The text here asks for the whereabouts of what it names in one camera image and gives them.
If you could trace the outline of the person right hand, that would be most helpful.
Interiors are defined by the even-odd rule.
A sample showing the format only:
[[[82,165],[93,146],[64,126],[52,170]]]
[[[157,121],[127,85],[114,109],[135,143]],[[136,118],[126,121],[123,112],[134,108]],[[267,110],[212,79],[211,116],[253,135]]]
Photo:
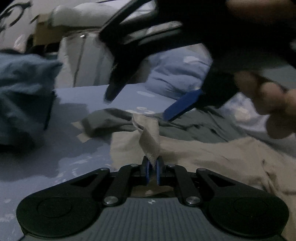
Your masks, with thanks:
[[[266,27],[278,27],[282,40],[294,40],[295,1],[229,1],[229,9]],[[295,89],[284,91],[280,84],[255,72],[234,75],[239,90],[254,104],[258,114],[268,115],[266,130],[271,138],[295,134]]]

